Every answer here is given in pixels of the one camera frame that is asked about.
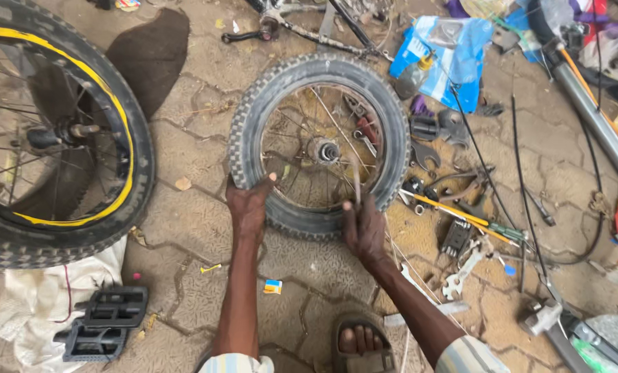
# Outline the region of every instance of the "bicycle wheel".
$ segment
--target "bicycle wheel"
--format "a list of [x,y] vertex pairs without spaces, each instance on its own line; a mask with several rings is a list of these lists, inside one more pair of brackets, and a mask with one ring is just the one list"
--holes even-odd
[[36,4],[0,0],[0,267],[110,246],[154,170],[143,113],[104,55]]
[[231,174],[248,189],[277,173],[268,223],[330,240],[340,235],[341,203],[358,187],[374,194],[379,210],[388,207],[408,166],[409,139],[399,99],[371,68],[343,56],[299,56],[244,93],[231,123]]

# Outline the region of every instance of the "yellow rim stripe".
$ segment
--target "yellow rim stripe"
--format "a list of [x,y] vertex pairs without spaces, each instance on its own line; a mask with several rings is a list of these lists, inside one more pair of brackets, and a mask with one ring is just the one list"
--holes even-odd
[[43,38],[37,37],[32,34],[28,34],[26,32],[21,32],[21,31],[17,31],[13,29],[7,29],[5,27],[0,27],[0,37],[17,38],[17,39],[22,39],[22,40],[33,42],[41,47],[52,50],[56,52],[58,55],[61,55],[65,57],[66,59],[72,61],[76,66],[78,66],[81,70],[83,70],[83,72],[88,74],[88,76],[90,76],[95,82],[97,82],[97,84],[101,87],[101,89],[103,89],[104,92],[106,92],[106,94],[109,95],[109,97],[111,98],[111,102],[113,102],[113,105],[117,109],[118,114],[120,115],[122,119],[122,123],[124,123],[124,130],[125,130],[125,133],[127,134],[127,141],[129,142],[130,163],[129,163],[129,173],[127,174],[127,181],[124,183],[124,187],[122,188],[122,191],[120,192],[120,195],[118,196],[118,198],[116,198],[113,201],[113,203],[111,203],[111,205],[106,207],[104,210],[88,218],[83,218],[81,220],[72,220],[68,222],[54,222],[51,220],[38,219],[38,218],[33,218],[32,216],[26,216],[23,214],[19,214],[17,212],[14,212],[14,214],[21,216],[22,218],[30,221],[33,224],[48,224],[51,226],[80,226],[80,225],[84,225],[87,222],[101,219],[111,214],[112,212],[117,210],[118,207],[122,205],[124,200],[127,198],[127,195],[129,195],[129,192],[132,190],[132,177],[134,174],[134,146],[132,143],[132,136],[129,132],[127,116],[125,115],[124,110],[122,109],[122,105],[120,105],[120,101],[117,99],[117,97],[115,97],[111,89],[106,85],[106,83],[101,79],[101,77],[97,75],[95,71],[93,71],[93,69],[91,69],[87,64],[75,58],[72,58],[64,51],[52,46],[51,43],[49,43],[47,40],[44,40]]

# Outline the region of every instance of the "toe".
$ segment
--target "toe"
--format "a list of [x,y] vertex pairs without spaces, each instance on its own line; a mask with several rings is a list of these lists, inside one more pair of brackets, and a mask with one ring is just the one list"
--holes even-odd
[[339,351],[345,354],[354,354],[357,352],[355,332],[353,329],[347,328],[341,331],[341,335],[339,335]]
[[363,354],[367,351],[367,343],[364,341],[364,327],[358,325],[355,327],[355,340],[357,341],[357,353]]
[[383,349],[383,341],[378,335],[373,337],[373,350],[378,351]]
[[364,343],[367,345],[367,351],[373,351],[373,331],[371,328],[364,328]]

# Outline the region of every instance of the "ground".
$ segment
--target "ground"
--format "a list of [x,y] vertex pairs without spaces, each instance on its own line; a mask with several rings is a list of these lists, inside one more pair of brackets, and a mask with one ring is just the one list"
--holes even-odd
[[[231,228],[224,200],[228,173],[225,145],[234,108],[227,106],[217,114],[188,112],[236,102],[265,68],[281,58],[312,52],[315,45],[285,30],[278,42],[222,44],[219,36],[231,31],[232,21],[237,21],[241,30],[256,27],[255,12],[241,0],[146,0],[134,13],[99,11],[84,0],[39,3],[103,50],[123,30],[154,18],[161,7],[181,9],[189,16],[186,64],[171,94],[150,121],[158,173],[152,199],[139,224],[147,245],[130,240],[122,270],[126,284],[148,286],[147,312],[158,318],[145,339],[131,338],[117,361],[88,364],[81,370],[128,372],[144,367],[155,372],[188,372],[209,349],[227,281]],[[426,0],[398,0],[394,12],[413,17],[446,14],[435,2]],[[400,44],[403,19],[392,18],[391,36],[386,42],[390,51],[396,51]],[[224,29],[215,27],[218,20],[222,20]],[[317,29],[320,17],[305,17],[302,22]],[[367,30],[374,39],[382,40],[387,27],[370,25]],[[335,32],[341,38],[353,38],[337,29]],[[387,62],[372,66],[387,75]],[[588,209],[596,183],[587,143],[569,100],[539,65],[528,63],[519,54],[501,56],[494,48],[486,53],[484,86],[487,99],[502,102],[507,110],[495,119],[468,118],[484,159],[497,166],[494,180],[500,197],[513,219],[526,226],[513,155],[509,109],[513,86],[527,187],[542,196],[558,222],[556,227],[547,227],[533,208],[539,240],[555,258],[576,258],[591,244],[596,229],[597,214]],[[440,108],[435,102],[430,106]],[[452,173],[454,166],[478,164],[472,148],[455,150],[442,141],[435,141],[434,146],[443,159],[438,175]],[[614,204],[618,174],[598,147],[595,153],[603,192]],[[428,178],[417,169],[412,172]],[[186,191],[174,186],[182,176],[191,181]],[[499,210],[497,206],[488,208]],[[398,201],[389,208],[388,216],[394,240],[423,280],[433,277],[434,282],[440,282],[453,272],[449,261],[444,256],[439,258],[437,249],[448,216],[427,212],[417,217]],[[504,222],[500,213],[498,219]],[[605,265],[618,257],[618,248],[609,240],[610,225],[606,220],[593,256]],[[501,249],[514,253],[511,248]],[[202,267],[215,264],[222,264],[222,268],[201,273]],[[517,262],[508,264],[519,269]],[[618,285],[590,265],[550,266],[550,270],[562,296],[584,316],[618,314]],[[134,272],[142,274],[142,279],[132,280]],[[380,322],[383,315],[396,312],[387,294],[340,243],[297,241],[268,229],[260,250],[258,277],[262,354],[272,357],[278,372],[329,371],[330,327],[338,314],[362,311]],[[263,294],[267,278],[284,282],[281,295]],[[489,344],[513,372],[566,372],[544,336],[531,338],[517,326],[526,304],[546,296],[532,265],[527,267],[525,289],[520,293],[518,275],[508,277],[498,261],[483,261],[463,289],[463,300],[471,309],[454,318],[469,334]],[[388,328],[386,333],[400,364],[405,328]],[[411,342],[406,371],[431,371]],[[17,370],[11,356],[11,345],[0,340],[0,372]]]

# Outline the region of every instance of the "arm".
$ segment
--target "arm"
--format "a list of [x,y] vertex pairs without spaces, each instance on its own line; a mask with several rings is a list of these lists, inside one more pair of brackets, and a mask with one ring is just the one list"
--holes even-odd
[[226,200],[233,218],[233,254],[212,356],[237,352],[259,358],[256,256],[263,242],[265,198],[276,179],[276,174],[270,174],[245,191],[235,188],[229,177]]
[[348,248],[387,292],[404,317],[431,367],[456,339],[466,335],[411,284],[383,249],[385,218],[376,210],[373,195],[363,199],[359,216],[344,203],[343,236]]

